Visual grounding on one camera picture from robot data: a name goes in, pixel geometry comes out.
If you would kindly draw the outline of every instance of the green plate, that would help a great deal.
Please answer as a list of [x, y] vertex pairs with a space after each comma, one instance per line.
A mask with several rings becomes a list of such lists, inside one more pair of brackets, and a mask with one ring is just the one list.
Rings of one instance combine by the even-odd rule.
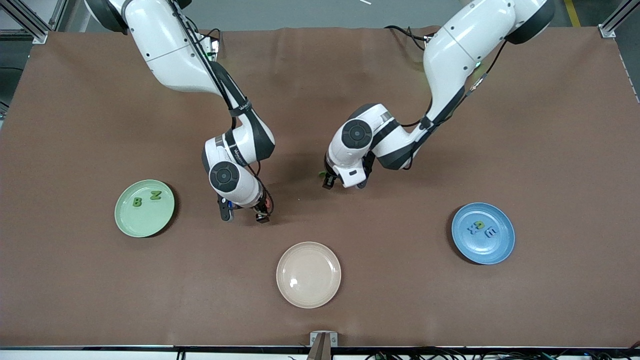
[[175, 209], [169, 186], [158, 180], [142, 180], [128, 187], [116, 203], [118, 228], [134, 238], [145, 238], [162, 230]]

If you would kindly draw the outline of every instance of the blue plate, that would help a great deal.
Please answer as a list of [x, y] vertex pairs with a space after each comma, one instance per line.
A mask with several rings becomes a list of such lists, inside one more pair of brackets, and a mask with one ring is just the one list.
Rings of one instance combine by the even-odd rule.
[[483, 202], [473, 202], [458, 210], [451, 232], [460, 252], [483, 265], [505, 260], [516, 243], [516, 233], [507, 215]]

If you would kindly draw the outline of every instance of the yellow floor line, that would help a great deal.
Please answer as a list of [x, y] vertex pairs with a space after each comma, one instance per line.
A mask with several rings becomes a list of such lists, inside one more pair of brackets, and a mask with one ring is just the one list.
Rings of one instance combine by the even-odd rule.
[[572, 0], [564, 0], [564, 5], [566, 6], [566, 12], [569, 13], [569, 19], [571, 20], [571, 25], [574, 28], [580, 27], [580, 20], [578, 19], [578, 13], [575, 12], [575, 7], [573, 6]]

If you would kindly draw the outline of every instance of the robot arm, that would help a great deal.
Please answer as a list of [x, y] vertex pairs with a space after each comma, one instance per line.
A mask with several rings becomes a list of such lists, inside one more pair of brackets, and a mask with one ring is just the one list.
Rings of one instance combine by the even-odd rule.
[[[474, 0], [462, 8], [425, 47], [423, 65], [431, 104], [420, 125], [406, 132], [382, 104], [356, 110], [329, 145], [323, 186], [331, 188], [339, 178], [344, 187], [364, 187], [374, 158], [384, 168], [410, 167], [422, 144], [465, 96], [465, 81], [476, 63], [503, 40], [521, 44], [534, 38], [548, 26], [554, 12], [553, 0]], [[356, 122], [370, 127], [371, 141], [354, 145], [352, 135], [346, 135], [345, 129]]]
[[[244, 167], [271, 156], [275, 139], [249, 99], [217, 62], [217, 42], [197, 33], [181, 8], [190, 0], [84, 0], [92, 16], [112, 31], [131, 32], [140, 54], [156, 79], [181, 92], [221, 96], [233, 119], [232, 128], [210, 139], [202, 151], [209, 182], [218, 193], [221, 217], [253, 208], [259, 222], [273, 207], [260, 179]], [[236, 119], [241, 125], [236, 126]]]

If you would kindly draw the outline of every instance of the brown tabletop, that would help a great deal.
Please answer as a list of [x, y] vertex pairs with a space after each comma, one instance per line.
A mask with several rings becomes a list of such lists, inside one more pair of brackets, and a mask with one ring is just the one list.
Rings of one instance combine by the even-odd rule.
[[[1, 131], [0, 345], [340, 344], [622, 347], [640, 334], [640, 119], [615, 41], [554, 28], [508, 44], [410, 171], [379, 164], [364, 190], [321, 187], [347, 116], [382, 102], [402, 123], [429, 104], [421, 52], [383, 29], [225, 33], [219, 61], [276, 136], [261, 178], [270, 224], [220, 220], [204, 142], [222, 99], [160, 85], [131, 37], [51, 33], [31, 52]], [[115, 201], [158, 179], [179, 198], [149, 239]], [[462, 205], [516, 229], [511, 257], [454, 250]], [[327, 305], [276, 287], [282, 253], [310, 240], [340, 259]]]

